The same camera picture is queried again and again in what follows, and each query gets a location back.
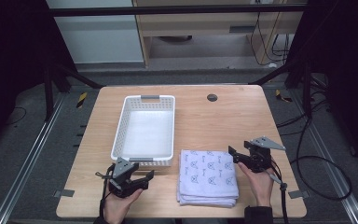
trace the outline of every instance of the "human hand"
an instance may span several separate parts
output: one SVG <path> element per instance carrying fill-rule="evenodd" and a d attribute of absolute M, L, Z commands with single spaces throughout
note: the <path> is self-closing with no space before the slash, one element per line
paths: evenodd
<path fill-rule="evenodd" d="M 104 219 L 109 224 L 119 224 L 130 210 L 130 206 L 135 202 L 142 193 L 142 189 L 137 189 L 133 194 L 127 198 L 119 198 L 110 193 L 109 186 L 106 186 L 106 195 L 104 204 Z"/>
<path fill-rule="evenodd" d="M 271 168 L 267 172 L 254 173 L 242 162 L 238 162 L 240 169 L 246 174 L 251 184 L 252 193 L 255 196 L 257 206 L 271 207 L 271 192 L 274 181 L 269 174 L 273 174 Z"/>

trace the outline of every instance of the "person's right hand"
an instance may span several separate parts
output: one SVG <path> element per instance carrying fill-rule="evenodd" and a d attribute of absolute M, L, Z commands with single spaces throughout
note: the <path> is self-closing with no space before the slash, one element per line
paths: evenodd
<path fill-rule="evenodd" d="M 240 169 L 246 174 L 251 184 L 252 193 L 255 196 L 257 206 L 271 207 L 271 192 L 274 181 L 269 174 L 273 174 L 271 168 L 267 172 L 254 173 L 242 162 L 238 162 Z"/>

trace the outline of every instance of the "person's left hand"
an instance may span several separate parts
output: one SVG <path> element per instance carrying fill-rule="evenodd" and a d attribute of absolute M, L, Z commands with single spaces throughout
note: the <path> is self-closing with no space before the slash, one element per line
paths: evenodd
<path fill-rule="evenodd" d="M 109 194 L 109 186 L 106 186 L 106 195 L 104 204 L 104 219 L 109 224 L 120 224 L 130 210 L 130 206 L 142 193 L 142 189 L 137 189 L 127 198 L 119 198 L 113 193 Z"/>

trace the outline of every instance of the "white cabinet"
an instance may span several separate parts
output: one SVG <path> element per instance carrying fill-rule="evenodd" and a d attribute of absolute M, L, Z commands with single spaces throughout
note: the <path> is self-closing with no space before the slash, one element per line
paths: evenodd
<path fill-rule="evenodd" d="M 48 0 L 50 8 L 132 7 L 131 0 Z M 55 18 L 76 64 L 143 63 L 135 17 Z"/>

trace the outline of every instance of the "folded towel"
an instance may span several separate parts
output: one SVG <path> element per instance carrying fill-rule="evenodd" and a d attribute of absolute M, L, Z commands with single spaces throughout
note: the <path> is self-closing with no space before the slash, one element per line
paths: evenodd
<path fill-rule="evenodd" d="M 181 205 L 232 207 L 238 196 L 231 155 L 223 151 L 182 150 L 177 190 Z"/>

